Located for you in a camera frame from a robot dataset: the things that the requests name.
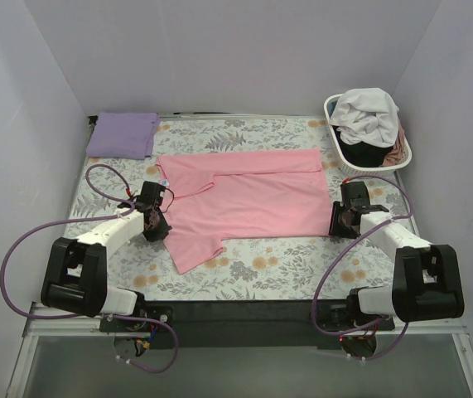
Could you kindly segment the pink t shirt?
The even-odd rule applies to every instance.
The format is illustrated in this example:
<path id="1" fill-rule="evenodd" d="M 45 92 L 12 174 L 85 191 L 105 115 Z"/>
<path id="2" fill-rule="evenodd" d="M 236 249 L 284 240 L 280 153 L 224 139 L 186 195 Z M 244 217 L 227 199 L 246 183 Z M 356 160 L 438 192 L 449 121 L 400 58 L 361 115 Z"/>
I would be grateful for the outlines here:
<path id="1" fill-rule="evenodd" d="M 179 274 L 232 239 L 326 236 L 331 197 L 317 148 L 165 155 L 157 160 L 171 226 L 163 243 Z"/>

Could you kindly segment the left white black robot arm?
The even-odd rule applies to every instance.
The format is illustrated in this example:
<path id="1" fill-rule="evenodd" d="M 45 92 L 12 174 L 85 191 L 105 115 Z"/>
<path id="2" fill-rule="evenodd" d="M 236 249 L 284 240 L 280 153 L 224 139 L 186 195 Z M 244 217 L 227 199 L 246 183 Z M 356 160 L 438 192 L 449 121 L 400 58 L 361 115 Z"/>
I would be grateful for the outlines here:
<path id="1" fill-rule="evenodd" d="M 138 314 L 143 295 L 110 285 L 108 261 L 133 238 L 141 236 L 152 243 L 168 236 L 171 227 L 161 209 L 167 190 L 144 182 L 126 216 L 105 221 L 74 239 L 57 239 L 51 247 L 41 302 L 87 317 Z"/>

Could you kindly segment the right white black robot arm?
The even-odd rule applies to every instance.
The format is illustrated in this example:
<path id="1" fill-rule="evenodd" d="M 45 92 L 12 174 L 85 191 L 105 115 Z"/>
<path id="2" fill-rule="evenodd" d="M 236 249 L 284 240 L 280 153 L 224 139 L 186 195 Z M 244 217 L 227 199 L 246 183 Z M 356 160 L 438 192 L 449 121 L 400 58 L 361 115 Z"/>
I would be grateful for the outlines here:
<path id="1" fill-rule="evenodd" d="M 346 299 L 355 320 L 397 317 L 405 323 L 459 318 L 465 311 L 456 251 L 413 234 L 389 210 L 370 201 L 362 181 L 343 182 L 335 201 L 329 235 L 364 237 L 393 261 L 389 286 L 363 287 Z"/>

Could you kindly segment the white laundry basket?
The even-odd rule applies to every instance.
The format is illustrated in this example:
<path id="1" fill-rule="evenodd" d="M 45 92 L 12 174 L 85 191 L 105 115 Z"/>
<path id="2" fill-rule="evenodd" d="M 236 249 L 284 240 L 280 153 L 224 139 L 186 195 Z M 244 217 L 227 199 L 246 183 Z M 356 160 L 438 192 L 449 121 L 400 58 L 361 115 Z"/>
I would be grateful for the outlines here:
<path id="1" fill-rule="evenodd" d="M 404 169 L 413 158 L 412 149 L 410 148 L 408 140 L 405 138 L 403 140 L 403 157 L 400 162 L 395 165 L 388 166 L 388 167 L 358 167 L 352 163 L 350 163 L 342 153 L 340 149 L 339 141 L 335 135 L 335 130 L 330 125 L 330 117 L 333 111 L 335 110 L 336 103 L 338 99 L 341 97 L 341 94 L 336 94 L 328 97 L 324 104 L 324 115 L 326 119 L 326 127 L 330 132 L 331 142 L 332 142 L 332 149 L 335 153 L 335 156 L 339 162 L 339 169 L 347 176 L 347 177 L 355 177 L 361 175 L 370 175 L 370 176 L 380 176 L 380 177 L 387 177 L 393 175 L 399 170 Z"/>

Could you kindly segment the black garment in basket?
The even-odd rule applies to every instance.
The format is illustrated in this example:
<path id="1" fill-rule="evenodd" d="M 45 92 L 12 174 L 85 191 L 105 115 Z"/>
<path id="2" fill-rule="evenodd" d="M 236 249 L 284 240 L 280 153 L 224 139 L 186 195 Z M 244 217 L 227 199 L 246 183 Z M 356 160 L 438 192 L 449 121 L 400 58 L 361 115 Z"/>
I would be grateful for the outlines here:
<path id="1" fill-rule="evenodd" d="M 364 142 L 344 143 L 340 138 L 339 128 L 334 126 L 333 129 L 343 156 L 349 163 L 357 167 L 380 167 L 384 163 L 385 157 L 393 150 L 393 147 L 379 148 Z"/>

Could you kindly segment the brown garment in basket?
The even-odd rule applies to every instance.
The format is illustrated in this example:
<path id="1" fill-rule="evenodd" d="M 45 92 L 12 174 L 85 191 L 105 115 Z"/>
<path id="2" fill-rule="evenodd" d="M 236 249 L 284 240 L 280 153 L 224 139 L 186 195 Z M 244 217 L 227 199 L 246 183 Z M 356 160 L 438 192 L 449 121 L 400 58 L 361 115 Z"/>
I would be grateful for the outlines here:
<path id="1" fill-rule="evenodd" d="M 405 157 L 405 132 L 401 124 L 398 125 L 398 136 L 391 151 L 386 154 L 382 167 L 393 167 L 399 165 Z"/>

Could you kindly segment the folded purple t shirt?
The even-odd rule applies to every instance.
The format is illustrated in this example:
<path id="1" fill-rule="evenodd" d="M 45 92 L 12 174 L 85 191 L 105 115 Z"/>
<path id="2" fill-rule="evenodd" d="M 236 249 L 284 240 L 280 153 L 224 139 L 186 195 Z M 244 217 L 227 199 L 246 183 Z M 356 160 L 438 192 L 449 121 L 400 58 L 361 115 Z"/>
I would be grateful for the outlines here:
<path id="1" fill-rule="evenodd" d="M 89 158 L 150 158 L 160 122 L 157 113 L 101 113 L 86 155 Z"/>

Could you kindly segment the white t shirt in basket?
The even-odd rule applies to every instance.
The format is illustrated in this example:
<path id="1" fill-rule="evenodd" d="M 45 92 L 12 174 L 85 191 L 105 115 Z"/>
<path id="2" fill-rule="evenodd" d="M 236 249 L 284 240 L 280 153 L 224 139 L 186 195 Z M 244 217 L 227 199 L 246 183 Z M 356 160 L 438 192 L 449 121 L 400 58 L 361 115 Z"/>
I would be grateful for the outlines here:
<path id="1" fill-rule="evenodd" d="M 390 148 L 398 137 L 398 106 L 380 88 L 348 90 L 337 100 L 330 124 L 345 144 Z"/>

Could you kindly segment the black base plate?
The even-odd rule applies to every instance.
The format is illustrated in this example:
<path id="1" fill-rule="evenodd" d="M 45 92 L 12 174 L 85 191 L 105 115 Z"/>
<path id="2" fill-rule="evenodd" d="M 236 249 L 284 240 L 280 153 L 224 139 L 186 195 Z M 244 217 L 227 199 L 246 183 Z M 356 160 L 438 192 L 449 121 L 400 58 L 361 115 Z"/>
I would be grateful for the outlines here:
<path id="1" fill-rule="evenodd" d="M 346 299 L 319 300 L 318 326 L 328 332 L 343 331 L 376 319 L 354 315 Z M 146 302 L 133 316 L 156 320 L 167 316 L 180 348 L 198 347 L 317 347 L 339 349 L 339 337 L 319 333 L 311 323 L 311 300 L 268 301 L 158 301 Z M 100 332 L 141 337 L 150 323 L 102 320 Z"/>

